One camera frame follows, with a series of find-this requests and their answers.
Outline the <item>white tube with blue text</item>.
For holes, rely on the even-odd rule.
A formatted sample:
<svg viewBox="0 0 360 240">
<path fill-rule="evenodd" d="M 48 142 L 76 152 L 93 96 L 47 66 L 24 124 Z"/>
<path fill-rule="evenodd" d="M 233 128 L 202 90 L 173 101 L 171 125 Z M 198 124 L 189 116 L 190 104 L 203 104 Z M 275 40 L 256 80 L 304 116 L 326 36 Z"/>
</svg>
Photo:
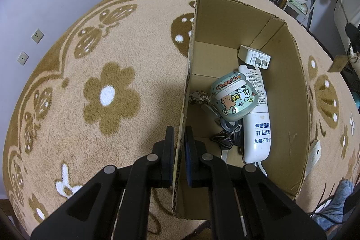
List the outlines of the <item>white tube with blue text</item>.
<svg viewBox="0 0 360 240">
<path fill-rule="evenodd" d="M 261 162 L 268 157 L 272 141 L 267 92 L 259 68 L 240 65 L 238 69 L 259 96 L 257 106 L 243 118 L 243 160 L 245 163 Z"/>
</svg>

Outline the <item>key bunch with rings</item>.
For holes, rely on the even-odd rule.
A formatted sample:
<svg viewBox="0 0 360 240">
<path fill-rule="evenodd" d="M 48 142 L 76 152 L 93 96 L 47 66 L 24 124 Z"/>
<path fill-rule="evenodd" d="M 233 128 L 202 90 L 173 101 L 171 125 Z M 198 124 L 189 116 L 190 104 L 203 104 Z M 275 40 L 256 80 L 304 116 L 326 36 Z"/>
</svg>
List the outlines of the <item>key bunch with rings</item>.
<svg viewBox="0 0 360 240">
<path fill-rule="evenodd" d="M 210 140 L 217 143 L 222 151 L 228 151 L 233 146 L 242 147 L 243 134 L 242 126 L 243 119 L 238 121 L 229 122 L 220 118 L 220 126 L 222 131 L 210 136 Z"/>
</svg>

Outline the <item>brown cardboard box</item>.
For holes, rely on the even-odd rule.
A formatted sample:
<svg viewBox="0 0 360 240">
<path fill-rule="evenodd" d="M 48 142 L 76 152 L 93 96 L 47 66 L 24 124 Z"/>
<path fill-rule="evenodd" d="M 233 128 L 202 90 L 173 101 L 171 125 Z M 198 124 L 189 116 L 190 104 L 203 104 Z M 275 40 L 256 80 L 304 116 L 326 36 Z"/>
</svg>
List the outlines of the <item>brown cardboard box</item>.
<svg viewBox="0 0 360 240">
<path fill-rule="evenodd" d="M 261 163 L 291 199 L 303 185 L 311 112 L 299 46 L 307 38 L 267 0 L 196 0 L 188 17 L 189 69 L 182 127 L 219 156 L 211 136 L 240 134 L 234 166 Z"/>
</svg>

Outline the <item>green cartoon earbud case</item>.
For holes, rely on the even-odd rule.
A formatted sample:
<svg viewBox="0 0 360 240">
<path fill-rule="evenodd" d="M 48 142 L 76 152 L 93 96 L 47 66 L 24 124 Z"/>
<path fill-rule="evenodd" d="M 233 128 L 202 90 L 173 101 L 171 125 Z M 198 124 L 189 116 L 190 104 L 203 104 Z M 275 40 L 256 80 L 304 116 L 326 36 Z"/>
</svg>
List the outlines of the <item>green cartoon earbud case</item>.
<svg viewBox="0 0 360 240">
<path fill-rule="evenodd" d="M 238 121 L 256 106 L 259 96 L 243 73 L 233 71 L 211 86 L 211 103 L 221 117 L 229 122 Z"/>
</svg>

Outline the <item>white charger plug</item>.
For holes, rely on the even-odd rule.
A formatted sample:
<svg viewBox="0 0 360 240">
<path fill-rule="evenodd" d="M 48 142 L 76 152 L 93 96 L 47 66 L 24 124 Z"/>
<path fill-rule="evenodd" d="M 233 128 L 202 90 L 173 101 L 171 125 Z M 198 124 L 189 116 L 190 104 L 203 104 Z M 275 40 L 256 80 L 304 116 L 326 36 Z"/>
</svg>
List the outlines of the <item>white charger plug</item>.
<svg viewBox="0 0 360 240">
<path fill-rule="evenodd" d="M 241 45 L 238 51 L 238 58 L 247 65 L 252 65 L 264 70 L 268 69 L 271 56 L 262 51 Z"/>
</svg>

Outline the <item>cartoon dog keychain charm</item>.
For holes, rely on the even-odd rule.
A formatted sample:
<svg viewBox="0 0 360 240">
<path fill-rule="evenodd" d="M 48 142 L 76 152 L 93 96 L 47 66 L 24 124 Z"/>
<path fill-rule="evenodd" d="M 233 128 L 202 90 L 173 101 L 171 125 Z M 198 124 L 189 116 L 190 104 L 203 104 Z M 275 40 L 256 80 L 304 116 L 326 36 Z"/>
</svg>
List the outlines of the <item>cartoon dog keychain charm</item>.
<svg viewBox="0 0 360 240">
<path fill-rule="evenodd" d="M 191 105 L 203 105 L 209 102 L 209 96 L 205 91 L 194 91 L 189 94 L 189 104 Z"/>
</svg>

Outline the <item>wall socket plate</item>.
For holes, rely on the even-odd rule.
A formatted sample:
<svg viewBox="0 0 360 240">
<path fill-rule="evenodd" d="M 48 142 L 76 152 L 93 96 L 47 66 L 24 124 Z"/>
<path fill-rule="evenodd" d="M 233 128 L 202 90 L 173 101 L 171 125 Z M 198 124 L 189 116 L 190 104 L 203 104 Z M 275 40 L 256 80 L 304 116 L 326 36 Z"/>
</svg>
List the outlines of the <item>wall socket plate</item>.
<svg viewBox="0 0 360 240">
<path fill-rule="evenodd" d="M 40 29 L 37 29 L 31 36 L 31 39 L 38 44 L 44 36 L 44 33 Z"/>
<path fill-rule="evenodd" d="M 19 56 L 18 56 L 18 58 L 17 58 L 17 61 L 18 61 L 19 64 L 25 65 L 25 63 L 27 62 L 28 58 L 29 58 L 29 56 L 28 56 L 24 51 L 22 51 L 22 52 L 19 54 Z"/>
</svg>

